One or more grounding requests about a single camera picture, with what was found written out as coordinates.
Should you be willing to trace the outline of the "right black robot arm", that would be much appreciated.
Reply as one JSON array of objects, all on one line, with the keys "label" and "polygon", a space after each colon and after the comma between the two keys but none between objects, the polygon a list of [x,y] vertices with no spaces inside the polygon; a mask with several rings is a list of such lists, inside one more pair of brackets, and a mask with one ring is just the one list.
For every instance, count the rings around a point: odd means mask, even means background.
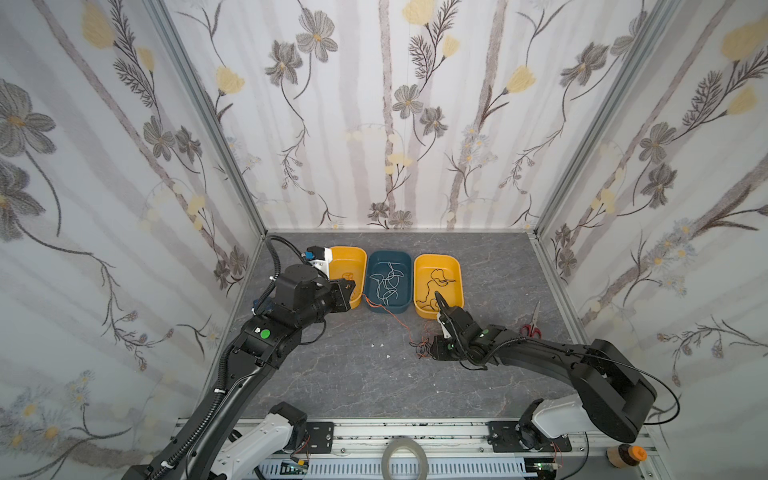
[{"label": "right black robot arm", "polygon": [[480,326],[459,306],[436,297],[442,333],[430,356],[455,361],[470,371],[508,366],[570,385],[573,395],[536,399],[517,420],[515,432],[525,450],[540,450],[563,435],[598,430],[621,443],[634,442],[644,427],[662,426],[681,413],[680,398],[658,377],[630,363],[612,343],[547,341],[536,334]]}]

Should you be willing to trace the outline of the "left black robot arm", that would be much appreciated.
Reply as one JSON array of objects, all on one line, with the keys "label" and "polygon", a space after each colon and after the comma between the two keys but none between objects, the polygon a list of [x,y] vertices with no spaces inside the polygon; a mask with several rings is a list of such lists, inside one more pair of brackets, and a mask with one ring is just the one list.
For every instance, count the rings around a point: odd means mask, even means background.
[{"label": "left black robot arm", "polygon": [[219,356],[210,391],[168,445],[148,463],[129,467],[125,478],[240,479],[271,454],[303,443],[306,416],[285,402],[254,434],[238,439],[231,434],[245,407],[302,345],[303,331],[331,313],[350,310],[355,283],[330,279],[331,249],[297,251],[298,263],[283,267],[276,243],[291,244],[277,235],[265,238],[273,275],[252,317]]}]

